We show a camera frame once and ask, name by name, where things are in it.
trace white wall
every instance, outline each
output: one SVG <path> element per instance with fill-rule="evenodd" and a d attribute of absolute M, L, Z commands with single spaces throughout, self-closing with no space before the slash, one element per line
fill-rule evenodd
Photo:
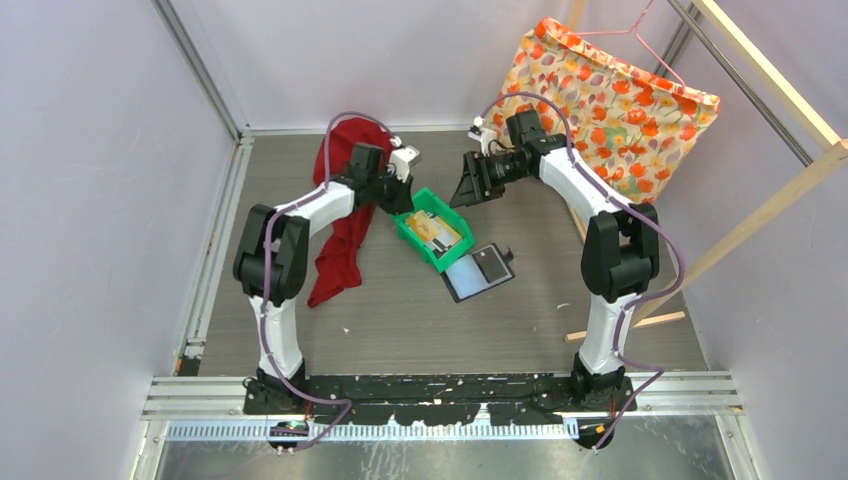
<path fill-rule="evenodd" d="M 848 4 L 828 0 L 810 8 L 779 0 L 764 9 L 757 0 L 719 3 L 836 131 L 848 135 Z M 684 78 L 722 97 L 718 120 L 658 201 L 661 221 L 692 262 L 802 166 L 697 40 L 678 67 Z M 771 95 L 765 99 L 790 118 Z M 821 154 L 797 123 L 789 127 L 814 157 Z M 842 169 L 686 292 L 712 366 L 733 373 L 766 478 L 845 478 L 848 471 L 846 191 L 848 169 Z"/>
<path fill-rule="evenodd" d="M 587 2 L 585 30 L 627 29 L 647 1 Z M 676 25 L 655 2 L 643 25 L 662 53 Z M 228 106 L 254 129 L 325 127 L 359 109 L 390 125 L 465 125 L 500 89 L 521 37 L 550 0 L 179 0 Z M 616 56 L 656 65 L 633 37 L 593 37 Z"/>
<path fill-rule="evenodd" d="M 127 478 L 232 142 L 151 2 L 0 12 L 0 477 Z"/>

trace wood-grain floor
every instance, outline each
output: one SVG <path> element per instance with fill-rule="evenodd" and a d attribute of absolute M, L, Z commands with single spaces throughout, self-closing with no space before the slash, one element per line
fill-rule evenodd
<path fill-rule="evenodd" d="M 413 191 L 429 187 L 448 201 L 462 170 L 462 154 L 475 147 L 464 132 L 402 135 L 423 160 Z M 218 287 L 202 375 L 249 375 L 256 369 L 256 322 L 230 269 L 246 213 L 256 203 L 291 201 L 312 188 L 310 177 L 321 137 L 291 135 L 256 139 L 236 214 L 233 239 Z M 566 204 L 538 180 L 507 187 L 497 201 L 459 210 L 477 246 L 497 243 L 515 253 L 516 278 L 484 294 L 453 302 L 432 266 L 397 238 L 394 224 L 377 210 L 359 251 L 363 285 L 310 309 L 315 256 L 330 228 L 310 243 L 310 271 L 298 297 L 300 347 L 311 374 L 406 374 L 569 371 L 579 343 L 567 333 L 585 330 L 589 292 L 580 277 L 582 244 Z M 673 275 L 663 249 L 661 273 Z M 656 314 L 684 309 L 682 297 Z M 633 330 L 629 356 L 669 369 L 705 367 L 691 322 Z"/>

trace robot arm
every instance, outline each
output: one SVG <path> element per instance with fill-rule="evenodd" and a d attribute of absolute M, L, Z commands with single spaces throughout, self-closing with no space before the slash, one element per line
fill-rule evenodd
<path fill-rule="evenodd" d="M 624 305 L 647 290 L 659 273 L 659 243 L 655 232 L 610 202 L 630 203 L 610 188 L 583 162 L 576 150 L 572 163 L 565 136 L 548 135 L 535 111 L 507 119 L 515 148 L 498 154 L 468 152 L 452 207 L 500 198 L 505 184 L 534 176 L 548 184 L 574 208 L 588 226 L 581 260 L 583 280 L 592 292 L 586 340 L 574 360 L 572 386 L 578 395 L 600 393 L 621 385 L 624 366 L 613 352 L 613 338 Z M 485 142 L 491 135 L 472 132 Z M 603 192 L 589 182 L 593 176 Z M 656 221 L 650 204 L 634 208 Z M 627 242 L 621 244 L 620 237 Z M 632 312 L 625 312 L 619 344 L 624 345 Z"/>
<path fill-rule="evenodd" d="M 412 210 L 410 169 L 419 160 L 412 147 L 394 150 L 388 166 L 380 167 L 383 151 L 375 146 L 354 147 L 347 171 L 323 190 L 315 191 L 291 203 L 268 207 L 255 205 L 248 213 L 242 233 L 233 275 L 250 297 L 257 325 L 262 315 L 265 272 L 265 230 L 278 211 L 296 206 L 274 225 L 270 299 L 265 309 L 266 338 L 280 372 L 287 379 L 304 375 L 303 354 L 297 343 L 295 304 L 306 278 L 309 238 L 332 222 L 344 218 L 370 203 L 377 203 L 388 213 Z M 274 377 L 275 371 L 266 356 L 259 360 L 260 376 Z"/>

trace wooden stick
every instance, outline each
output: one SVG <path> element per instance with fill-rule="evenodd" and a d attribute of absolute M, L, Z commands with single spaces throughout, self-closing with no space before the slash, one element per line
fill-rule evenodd
<path fill-rule="evenodd" d="M 686 314 L 683 313 L 683 312 L 674 312 L 674 313 L 669 313 L 669 314 L 666 314 L 666 315 L 657 315 L 656 317 L 646 318 L 646 319 L 642 320 L 641 322 L 637 323 L 636 325 L 633 325 L 631 328 L 649 327 L 651 325 L 658 325 L 660 323 L 673 322 L 675 320 L 682 320 L 684 318 L 686 318 Z M 585 331 L 569 333 L 568 335 L 565 336 L 565 341 L 566 342 L 573 342 L 575 340 L 580 340 L 582 338 L 586 338 L 586 332 Z"/>
<path fill-rule="evenodd" d="M 804 97 L 780 74 L 714 0 L 693 0 L 693 3 L 719 34 L 742 55 L 743 60 L 754 69 L 760 80 L 777 96 L 783 106 L 812 135 L 822 149 L 827 149 L 841 140 L 821 115 L 804 100 Z"/>
<path fill-rule="evenodd" d="M 810 190 L 815 188 L 825 178 L 844 165 L 848 159 L 848 140 L 840 140 L 835 145 L 827 149 L 812 165 L 805 168 L 803 172 L 798 174 L 789 183 L 783 186 L 774 195 L 771 196 L 765 203 L 748 215 L 748 218 L 743 220 L 739 225 L 718 241 L 707 253 L 701 256 L 692 266 L 686 271 L 686 277 L 683 279 L 683 285 L 680 288 L 685 288 L 687 285 L 697 280 L 704 272 L 713 267 L 722 258 L 732 252 L 742 242 L 751 238 L 751 235 L 756 233 L 765 224 L 774 220 L 775 217 L 783 213 L 790 205 L 795 203 L 799 198 L 803 197 Z M 673 283 L 666 285 L 663 290 L 670 288 Z M 633 320 L 639 321 L 655 312 L 674 294 L 660 297 L 643 304 L 633 314 Z"/>
<path fill-rule="evenodd" d="M 571 9 L 568 11 L 568 22 L 566 26 L 572 32 L 577 30 L 580 25 L 580 18 L 583 16 L 583 7 L 586 6 L 586 0 L 571 0 Z"/>

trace floral fabric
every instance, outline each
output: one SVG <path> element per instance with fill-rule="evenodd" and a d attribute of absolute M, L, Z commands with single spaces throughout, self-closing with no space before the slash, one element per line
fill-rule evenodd
<path fill-rule="evenodd" d="M 653 202 L 698 136 L 719 98 L 652 75 L 603 52 L 552 18 L 521 40 L 501 90 L 540 94 L 569 117 L 575 147 L 609 185 L 634 202 Z M 564 133 L 548 105 L 502 100 L 487 117 L 508 144 L 505 119 L 535 108 L 542 127 Z"/>

